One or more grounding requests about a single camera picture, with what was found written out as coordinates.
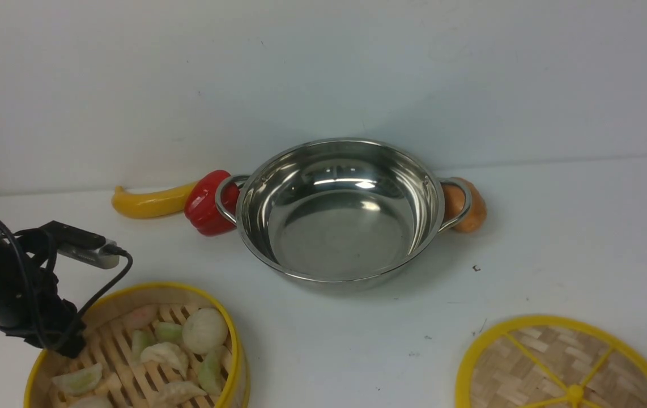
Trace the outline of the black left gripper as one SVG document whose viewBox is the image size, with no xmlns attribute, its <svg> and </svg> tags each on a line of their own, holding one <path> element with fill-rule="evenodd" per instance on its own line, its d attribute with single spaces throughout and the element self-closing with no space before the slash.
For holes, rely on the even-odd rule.
<svg viewBox="0 0 647 408">
<path fill-rule="evenodd" d="M 43 229 L 10 232 L 0 222 L 0 331 L 75 358 L 86 346 L 77 307 L 58 293 L 57 243 Z"/>
</svg>

